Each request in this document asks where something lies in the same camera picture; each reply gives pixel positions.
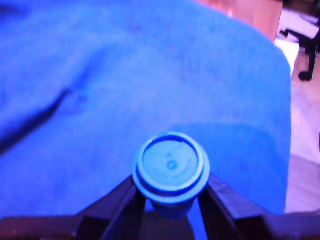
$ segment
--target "floor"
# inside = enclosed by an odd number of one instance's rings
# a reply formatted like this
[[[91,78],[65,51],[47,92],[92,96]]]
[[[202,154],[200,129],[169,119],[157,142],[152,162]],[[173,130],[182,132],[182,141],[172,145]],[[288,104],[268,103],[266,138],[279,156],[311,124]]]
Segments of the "floor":
[[[320,58],[313,79],[301,82],[298,75],[308,68],[308,56],[300,51],[291,82],[291,160],[286,212],[320,210]]]

